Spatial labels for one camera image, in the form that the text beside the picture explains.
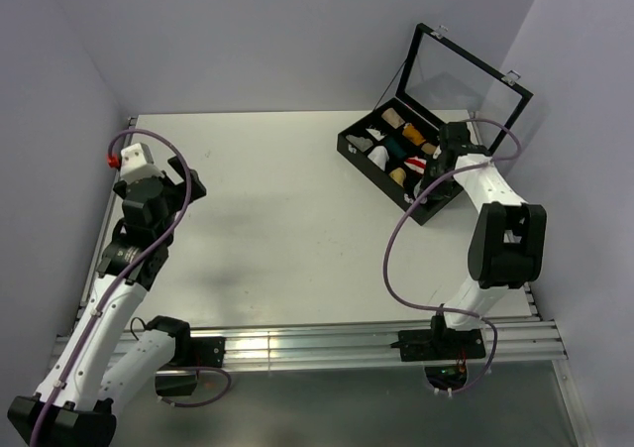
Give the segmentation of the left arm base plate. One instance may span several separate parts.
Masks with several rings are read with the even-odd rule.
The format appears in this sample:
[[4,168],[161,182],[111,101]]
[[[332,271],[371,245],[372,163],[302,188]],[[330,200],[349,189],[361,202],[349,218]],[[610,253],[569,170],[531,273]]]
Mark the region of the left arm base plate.
[[175,354],[165,366],[222,368],[225,347],[226,338],[221,336],[194,337],[185,342],[177,342]]

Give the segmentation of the aluminium frame rail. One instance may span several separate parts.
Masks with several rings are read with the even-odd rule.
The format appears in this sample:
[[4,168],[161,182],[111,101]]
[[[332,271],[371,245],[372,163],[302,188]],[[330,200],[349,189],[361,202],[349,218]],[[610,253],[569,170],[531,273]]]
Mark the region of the aluminium frame rail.
[[[391,347],[403,330],[424,322],[306,325],[299,327],[193,329],[196,341],[223,337],[223,368],[231,373],[403,367]],[[553,321],[497,321],[494,362],[561,361],[568,358]]]

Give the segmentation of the orange rolled sock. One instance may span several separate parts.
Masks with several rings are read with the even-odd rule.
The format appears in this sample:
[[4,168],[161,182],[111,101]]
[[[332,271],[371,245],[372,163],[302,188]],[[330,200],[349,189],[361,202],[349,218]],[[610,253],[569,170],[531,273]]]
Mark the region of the orange rolled sock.
[[427,142],[427,139],[412,124],[403,126],[402,135],[417,147],[421,147]]

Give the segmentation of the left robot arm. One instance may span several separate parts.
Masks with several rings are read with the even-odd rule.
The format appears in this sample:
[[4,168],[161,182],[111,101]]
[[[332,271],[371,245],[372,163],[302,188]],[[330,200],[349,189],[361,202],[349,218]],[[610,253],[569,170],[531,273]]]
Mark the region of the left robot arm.
[[188,323],[158,316],[134,346],[109,361],[127,322],[169,256],[175,227],[188,205],[207,193],[180,157],[174,183],[142,151],[128,148],[110,163],[120,172],[114,192],[123,216],[96,268],[90,299],[61,355],[30,396],[17,396],[7,417],[30,446],[107,446],[117,415],[165,364],[181,367],[193,354]]

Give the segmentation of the mustard yellow sock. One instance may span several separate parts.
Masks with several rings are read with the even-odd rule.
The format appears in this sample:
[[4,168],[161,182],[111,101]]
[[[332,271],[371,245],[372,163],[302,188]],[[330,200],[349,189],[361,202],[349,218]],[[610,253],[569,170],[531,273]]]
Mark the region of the mustard yellow sock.
[[407,173],[403,168],[396,168],[389,173],[389,177],[400,187],[403,187]]

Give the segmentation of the tan rolled sock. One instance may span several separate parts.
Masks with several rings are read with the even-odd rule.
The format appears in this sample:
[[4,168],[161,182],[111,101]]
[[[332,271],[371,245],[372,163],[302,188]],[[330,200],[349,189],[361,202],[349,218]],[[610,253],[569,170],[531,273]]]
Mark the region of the tan rolled sock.
[[426,155],[430,155],[433,156],[437,151],[438,151],[438,147],[431,144],[431,143],[424,143],[421,146],[421,150],[426,154]]

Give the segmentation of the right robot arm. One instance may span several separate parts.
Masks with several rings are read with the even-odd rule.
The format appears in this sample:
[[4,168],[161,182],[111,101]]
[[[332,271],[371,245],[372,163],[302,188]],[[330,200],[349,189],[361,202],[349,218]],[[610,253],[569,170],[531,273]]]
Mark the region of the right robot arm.
[[431,351],[448,358],[464,342],[461,331],[480,321],[508,291],[535,280],[542,268],[547,213],[507,183],[496,158],[472,141],[466,121],[440,129],[438,157],[426,166],[417,192],[436,203],[460,189],[477,212],[467,253],[469,277],[443,305],[445,324],[429,333]]

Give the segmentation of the beige rolled sock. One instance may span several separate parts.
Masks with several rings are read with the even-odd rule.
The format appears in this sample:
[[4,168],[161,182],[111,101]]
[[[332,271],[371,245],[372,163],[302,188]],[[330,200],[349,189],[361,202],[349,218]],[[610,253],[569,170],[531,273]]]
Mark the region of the beige rolled sock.
[[404,119],[393,108],[386,109],[381,114],[381,118],[394,129],[405,124]]

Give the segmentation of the black compartment box with lid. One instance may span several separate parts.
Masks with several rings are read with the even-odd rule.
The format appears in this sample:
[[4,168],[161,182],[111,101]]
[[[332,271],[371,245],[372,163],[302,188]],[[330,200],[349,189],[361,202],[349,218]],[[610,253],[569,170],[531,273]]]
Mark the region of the black compartment box with lid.
[[[439,146],[440,129],[455,121],[468,123],[472,140],[494,153],[533,97],[530,90],[519,82],[515,71],[502,72],[446,36],[443,26],[431,28],[423,23],[415,26],[407,56],[390,81],[378,103],[358,122],[337,136],[337,151],[360,171],[385,196],[401,209],[406,210],[416,198],[423,174],[412,171],[403,162],[419,157],[427,162],[439,155],[426,155],[421,147],[409,142],[402,135],[403,126],[412,124],[426,139],[426,143]],[[393,108],[405,121],[397,129],[392,128],[381,114]],[[504,129],[495,129],[492,136],[482,138],[478,134],[480,118],[494,120]],[[381,130],[386,136],[377,141],[366,128]],[[358,151],[347,140],[356,135],[373,140],[373,147]],[[368,159],[376,146],[383,146],[389,138],[396,140],[407,152],[403,160],[389,154],[385,171],[381,171]],[[407,173],[404,186],[400,187],[389,173],[403,168]]]

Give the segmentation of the red white striped sock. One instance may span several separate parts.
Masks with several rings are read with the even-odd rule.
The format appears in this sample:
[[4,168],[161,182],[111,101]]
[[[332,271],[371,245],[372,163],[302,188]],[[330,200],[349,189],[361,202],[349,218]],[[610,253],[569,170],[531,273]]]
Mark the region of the red white striped sock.
[[410,157],[403,162],[412,171],[416,171],[419,174],[424,174],[427,166],[427,161],[419,157]]

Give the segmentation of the white black rolled sock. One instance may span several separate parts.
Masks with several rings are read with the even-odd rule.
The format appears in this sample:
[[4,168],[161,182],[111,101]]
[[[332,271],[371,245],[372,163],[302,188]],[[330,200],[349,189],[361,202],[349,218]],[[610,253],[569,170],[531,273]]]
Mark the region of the white black rolled sock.
[[366,131],[372,135],[377,141],[381,141],[386,134],[383,133],[381,130],[376,129],[376,128],[366,128]]

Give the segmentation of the teal rolled sock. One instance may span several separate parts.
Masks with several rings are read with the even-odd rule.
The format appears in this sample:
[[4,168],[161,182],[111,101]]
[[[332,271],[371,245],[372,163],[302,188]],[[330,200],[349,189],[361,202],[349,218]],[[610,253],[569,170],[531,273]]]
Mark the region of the teal rolled sock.
[[407,157],[407,152],[393,138],[387,139],[383,145],[396,159],[403,160]]

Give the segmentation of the grey white rolled sock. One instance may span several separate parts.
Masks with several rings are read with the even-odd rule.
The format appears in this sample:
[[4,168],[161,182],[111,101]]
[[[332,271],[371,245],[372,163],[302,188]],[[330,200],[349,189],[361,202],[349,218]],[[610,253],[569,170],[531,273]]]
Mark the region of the grey white rolled sock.
[[347,135],[346,140],[360,152],[366,152],[373,147],[373,140],[366,137]]

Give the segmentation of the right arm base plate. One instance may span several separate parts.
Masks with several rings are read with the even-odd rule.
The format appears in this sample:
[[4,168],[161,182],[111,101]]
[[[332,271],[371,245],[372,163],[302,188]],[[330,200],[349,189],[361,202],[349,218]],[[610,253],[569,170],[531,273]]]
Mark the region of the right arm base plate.
[[390,344],[402,362],[483,359],[486,350],[479,330],[402,330]]

